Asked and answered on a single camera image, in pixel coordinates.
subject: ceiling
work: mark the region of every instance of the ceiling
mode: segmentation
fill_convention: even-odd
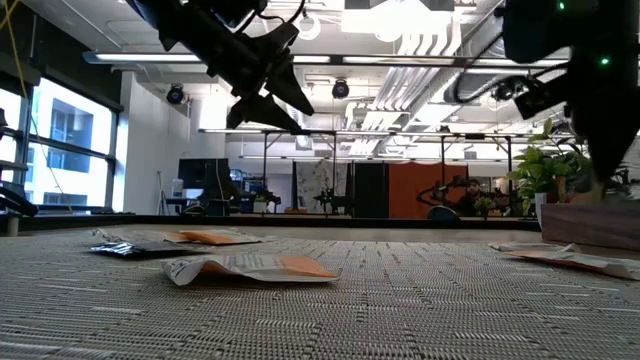
[[[464,4],[474,0],[456,0]],[[137,14],[120,0],[23,0],[33,10],[42,15],[62,30],[74,36],[76,39],[95,51],[102,52],[163,52],[158,40],[157,32],[141,20]],[[295,7],[295,1],[271,0],[270,14],[282,17],[291,16]],[[469,31],[492,9],[498,0],[475,0],[477,5],[474,11],[467,11],[457,17],[460,23],[461,38],[465,39]],[[384,42],[368,33],[346,33],[341,30],[341,19],[344,11],[345,0],[310,0],[307,11],[316,14],[321,23],[320,34],[313,40],[298,39],[292,46],[294,54],[397,54],[402,50],[401,40]],[[303,22],[300,27],[303,31],[309,29],[310,24]],[[273,29],[277,22],[254,21],[247,29],[250,36],[264,34]],[[497,31],[499,24],[492,18],[484,25],[488,30]],[[463,48],[455,48],[456,55],[470,51],[474,45],[484,46],[482,37],[474,35],[470,41],[464,43]],[[177,45],[172,52],[187,52]],[[156,92],[159,97],[164,97],[164,92],[171,83],[183,82],[185,89],[192,96],[206,96],[211,91],[211,83],[217,82],[204,74],[203,65],[145,65],[145,67],[133,67],[130,70],[138,73],[138,79],[146,83],[147,88]],[[296,75],[305,93],[310,98],[316,109],[317,115],[307,119],[305,126],[310,128],[332,128],[337,123],[336,117],[344,117],[347,105],[353,101],[363,101],[364,98],[372,100],[376,98],[381,87],[388,81],[390,68],[388,67],[348,67],[348,66],[297,66]],[[420,106],[432,101],[429,92],[437,91],[440,85],[439,72],[428,82],[424,89],[419,89],[421,97],[417,98],[414,105],[407,111],[413,115]],[[334,100],[331,90],[336,79],[344,78],[350,86],[350,98],[346,100]],[[549,116],[544,113],[537,117],[537,121]],[[494,131],[503,129],[522,128],[522,131],[531,130],[531,121],[522,122],[517,109],[513,104],[500,104],[497,106],[488,96],[482,97],[473,105],[459,108],[451,116],[440,119],[450,126],[452,131],[476,132]]]

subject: floor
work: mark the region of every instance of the floor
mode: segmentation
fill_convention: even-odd
[[[177,230],[171,226],[127,227]],[[0,358],[637,359],[640,283],[514,259],[539,233],[246,228],[221,255],[295,254],[340,279],[200,276],[89,253],[88,230],[0,239]]]

